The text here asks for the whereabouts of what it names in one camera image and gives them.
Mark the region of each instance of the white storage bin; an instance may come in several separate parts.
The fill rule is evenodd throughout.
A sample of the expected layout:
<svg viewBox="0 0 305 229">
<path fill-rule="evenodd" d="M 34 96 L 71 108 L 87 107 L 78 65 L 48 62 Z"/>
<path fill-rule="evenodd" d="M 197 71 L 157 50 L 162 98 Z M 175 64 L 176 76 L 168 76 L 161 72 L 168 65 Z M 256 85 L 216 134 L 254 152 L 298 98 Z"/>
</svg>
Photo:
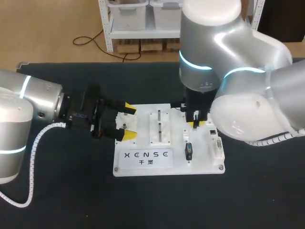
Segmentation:
<svg viewBox="0 0 305 229">
<path fill-rule="evenodd" d="M 108 6 L 113 16 L 115 30 L 145 30 L 146 6 L 149 0 L 136 4 L 111 4 Z"/>
<path fill-rule="evenodd" d="M 150 0 L 157 30 L 179 30 L 183 0 Z"/>
</svg>

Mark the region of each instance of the glowing blue light ring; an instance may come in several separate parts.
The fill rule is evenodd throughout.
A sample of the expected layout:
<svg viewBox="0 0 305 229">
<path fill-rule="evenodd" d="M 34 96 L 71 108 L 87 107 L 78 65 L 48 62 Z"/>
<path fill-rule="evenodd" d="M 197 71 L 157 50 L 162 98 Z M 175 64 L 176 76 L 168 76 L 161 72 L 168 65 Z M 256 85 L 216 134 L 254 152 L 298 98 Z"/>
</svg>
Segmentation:
<svg viewBox="0 0 305 229">
<path fill-rule="evenodd" d="M 23 82 L 22 89 L 21 89 L 20 95 L 19 95 L 20 99 L 23 99 L 23 97 L 24 97 L 25 89 L 27 88 L 30 78 L 31 78 L 31 76 L 28 75 L 27 78 L 25 78 L 25 80 Z"/>
<path fill-rule="evenodd" d="M 15 150 L 0 150 L 0 154 L 15 154 L 15 153 L 19 153 L 19 152 L 25 150 L 25 147 L 22 147 L 21 149 L 15 149 Z"/>
<path fill-rule="evenodd" d="M 254 72 L 254 73 L 264 73 L 265 71 L 262 69 L 258 69 L 258 68 L 251 68 L 251 67 L 244 67 L 244 68 L 235 68 L 231 71 L 229 71 L 225 76 L 227 77 L 228 75 L 235 73 L 235 72 L 240 72 L 240 71 L 250 71 L 250 72 Z"/>
<path fill-rule="evenodd" d="M 208 66 L 198 66 L 198 65 L 195 65 L 193 63 L 190 63 L 188 62 L 181 54 L 181 51 L 179 51 L 179 54 L 180 54 L 180 57 L 181 57 L 181 60 L 183 60 L 184 63 L 186 63 L 187 65 L 191 66 L 192 68 L 196 68 L 196 69 L 200 69 L 200 70 L 211 70 L 210 67 Z"/>
</svg>

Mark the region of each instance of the white fixture board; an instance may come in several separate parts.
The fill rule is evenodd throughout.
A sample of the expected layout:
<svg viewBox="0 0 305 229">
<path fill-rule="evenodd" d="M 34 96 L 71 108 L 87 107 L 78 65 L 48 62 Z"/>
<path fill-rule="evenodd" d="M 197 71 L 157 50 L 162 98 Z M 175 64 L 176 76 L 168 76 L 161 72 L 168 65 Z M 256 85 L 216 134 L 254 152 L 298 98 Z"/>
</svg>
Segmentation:
<svg viewBox="0 0 305 229">
<path fill-rule="evenodd" d="M 185 114 L 177 109 L 171 109 L 170 104 L 133 106 L 137 108 L 136 115 L 118 113 L 116 119 L 117 128 L 122 128 L 123 124 L 126 124 L 127 130 L 137 132 L 136 139 L 115 142 L 113 174 L 116 177 L 225 172 L 222 141 L 210 119 L 194 131 L 186 123 Z M 152 142 L 152 135 L 159 133 L 156 131 L 159 130 L 160 123 L 158 110 L 161 111 L 162 141 Z M 215 130 L 215 134 L 210 134 L 210 130 Z M 191 161 L 185 158 L 186 142 L 192 143 Z"/>
</svg>

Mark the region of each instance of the robotic arm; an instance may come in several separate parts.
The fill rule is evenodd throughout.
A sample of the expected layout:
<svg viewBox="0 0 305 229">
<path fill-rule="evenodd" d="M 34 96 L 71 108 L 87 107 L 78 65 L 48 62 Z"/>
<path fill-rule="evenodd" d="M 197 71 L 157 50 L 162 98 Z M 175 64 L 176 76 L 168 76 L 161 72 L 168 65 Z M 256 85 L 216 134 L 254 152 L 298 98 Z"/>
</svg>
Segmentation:
<svg viewBox="0 0 305 229">
<path fill-rule="evenodd" d="M 186 90 L 185 104 L 178 106 L 194 129 L 210 112 L 221 132 L 255 146 L 305 135 L 305 61 L 292 64 L 284 44 L 253 31 L 240 13 L 240 0 L 184 0 L 180 79 Z M 106 106 L 128 114 L 136 111 L 125 102 L 101 98 L 94 88 L 70 99 L 59 84 L 0 70 L 0 184 L 18 175 L 33 118 L 50 123 L 64 119 L 61 127 L 73 122 L 96 138 L 135 138 L 135 132 L 102 127 Z M 26 207 L 30 181 L 26 204 L 2 193 L 0 197 Z"/>
<path fill-rule="evenodd" d="M 252 145 L 303 135 L 305 61 L 292 64 L 284 44 L 253 31 L 240 13 L 240 0 L 184 1 L 180 78 L 187 122 L 206 121 L 209 109 L 201 105 L 208 104 L 221 132 Z M 256 142 L 283 132 L 290 134 Z"/>
</svg>

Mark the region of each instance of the black power cord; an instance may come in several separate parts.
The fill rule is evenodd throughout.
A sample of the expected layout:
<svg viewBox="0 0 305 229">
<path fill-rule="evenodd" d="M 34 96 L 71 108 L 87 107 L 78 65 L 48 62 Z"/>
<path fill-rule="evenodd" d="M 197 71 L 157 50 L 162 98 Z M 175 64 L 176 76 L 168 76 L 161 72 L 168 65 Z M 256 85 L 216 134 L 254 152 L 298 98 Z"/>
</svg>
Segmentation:
<svg viewBox="0 0 305 229">
<path fill-rule="evenodd" d="M 107 54 L 107 55 L 110 55 L 110 56 L 113 56 L 113 57 L 116 57 L 116 58 L 120 58 L 122 59 L 122 62 L 124 62 L 125 60 L 128 60 L 128 61 L 136 61 L 138 59 L 141 58 L 141 53 L 139 52 L 139 57 L 135 58 L 135 59 L 128 59 L 126 58 L 130 53 L 127 53 L 124 57 L 121 57 L 121 56 L 116 56 L 116 55 L 112 55 L 110 53 L 107 53 L 106 51 L 104 51 L 100 46 L 99 44 L 95 41 L 95 38 L 97 38 L 98 36 L 100 36 L 102 33 L 104 32 L 104 29 L 102 31 L 100 31 L 98 34 L 96 34 L 93 38 L 92 37 L 88 37 L 88 36 L 80 36 L 80 37 L 77 37 L 77 38 L 74 38 L 73 40 L 73 44 L 74 45 L 86 45 L 86 44 L 89 44 L 90 42 L 94 42 L 96 44 L 96 46 L 99 48 L 99 50 L 101 50 L 103 53 Z M 76 43 L 76 41 L 80 38 L 86 38 L 86 39 L 89 39 L 87 42 L 84 42 L 84 43 Z"/>
</svg>

